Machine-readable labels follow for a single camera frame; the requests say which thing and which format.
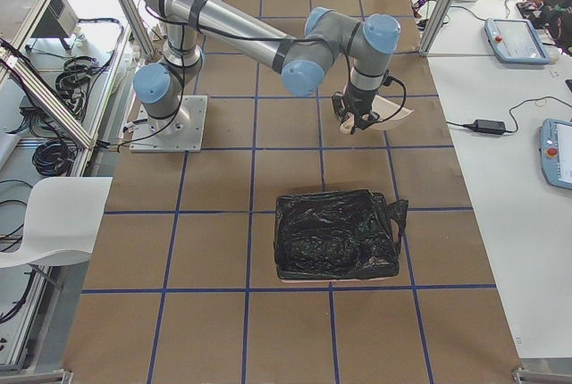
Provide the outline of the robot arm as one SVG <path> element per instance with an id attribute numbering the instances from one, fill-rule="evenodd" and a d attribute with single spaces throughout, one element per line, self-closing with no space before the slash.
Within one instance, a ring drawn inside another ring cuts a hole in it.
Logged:
<path id="1" fill-rule="evenodd" d="M 391 129 L 410 110 L 378 94 L 392 83 L 388 65 L 400 39 L 399 22 L 386 14 L 364 21 L 333 9 L 314 8 L 303 38 L 282 32 L 222 0 L 144 0 L 171 26 L 212 35 L 280 74 L 294 96 L 312 96 L 338 56 L 345 58 L 348 79 L 332 106 L 344 133 Z"/>

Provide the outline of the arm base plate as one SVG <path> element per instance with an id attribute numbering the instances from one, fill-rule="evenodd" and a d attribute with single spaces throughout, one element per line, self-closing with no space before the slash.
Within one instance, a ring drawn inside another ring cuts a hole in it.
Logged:
<path id="1" fill-rule="evenodd" d="M 156 120 L 147 116 L 144 105 L 139 106 L 139 119 L 128 144 L 133 153 L 199 153 L 202 148 L 206 120 L 207 96 L 183 96 L 178 114 L 173 118 Z"/>

